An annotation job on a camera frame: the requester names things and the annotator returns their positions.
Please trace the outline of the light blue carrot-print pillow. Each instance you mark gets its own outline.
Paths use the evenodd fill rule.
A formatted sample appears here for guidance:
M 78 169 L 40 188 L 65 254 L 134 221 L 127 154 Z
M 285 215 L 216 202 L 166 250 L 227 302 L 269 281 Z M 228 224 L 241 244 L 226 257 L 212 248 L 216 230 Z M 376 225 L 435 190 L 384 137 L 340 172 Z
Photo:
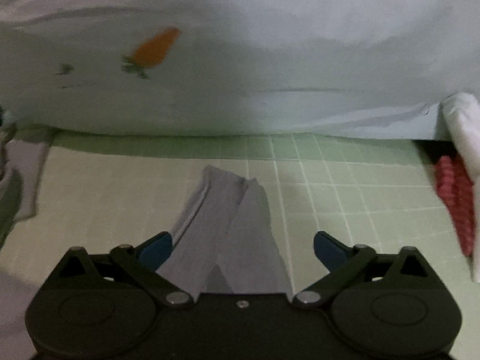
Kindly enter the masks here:
M 109 135 L 437 139 L 479 0 L 1 0 L 1 106 Z

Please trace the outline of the grey fleece pants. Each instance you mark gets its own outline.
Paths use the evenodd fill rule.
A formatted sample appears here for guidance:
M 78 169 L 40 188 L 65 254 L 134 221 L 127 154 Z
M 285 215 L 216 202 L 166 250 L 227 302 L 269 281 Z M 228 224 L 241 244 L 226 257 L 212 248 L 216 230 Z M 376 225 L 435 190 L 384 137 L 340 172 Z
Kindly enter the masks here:
M 59 208 L 70 208 L 86 234 L 104 242 L 118 224 L 136 246 L 149 240 L 159 179 L 111 180 L 100 175 L 60 191 Z M 124 355 L 174 332 L 197 328 L 203 317 L 239 326 L 247 317 L 270 320 L 290 305 L 287 272 L 270 229 L 267 195 L 257 180 L 207 166 L 202 180 L 172 228 L 173 252 L 157 270 L 193 298 L 164 304 L 114 278 L 107 254 L 72 248 L 38 289 L 8 275 L 1 278 L 1 339 L 31 340 L 44 353 L 64 359 Z

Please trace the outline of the white cloth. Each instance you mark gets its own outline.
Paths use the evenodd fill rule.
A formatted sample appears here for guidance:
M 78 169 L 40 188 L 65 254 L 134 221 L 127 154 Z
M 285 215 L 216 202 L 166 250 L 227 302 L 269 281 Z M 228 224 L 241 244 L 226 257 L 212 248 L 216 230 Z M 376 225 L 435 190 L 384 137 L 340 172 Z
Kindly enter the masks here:
M 473 182 L 475 230 L 472 277 L 479 282 L 479 100 L 473 94 L 457 93 L 442 102 L 442 114 L 453 143 L 463 158 Z

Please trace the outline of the red knitted cloth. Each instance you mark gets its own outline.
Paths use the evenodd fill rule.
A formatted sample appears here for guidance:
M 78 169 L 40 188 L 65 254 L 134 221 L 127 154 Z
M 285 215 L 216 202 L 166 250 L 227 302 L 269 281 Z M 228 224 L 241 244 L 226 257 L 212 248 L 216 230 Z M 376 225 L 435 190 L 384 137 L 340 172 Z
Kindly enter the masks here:
M 473 183 L 462 157 L 443 155 L 434 165 L 435 189 L 451 217 L 463 255 L 471 257 L 475 238 Z

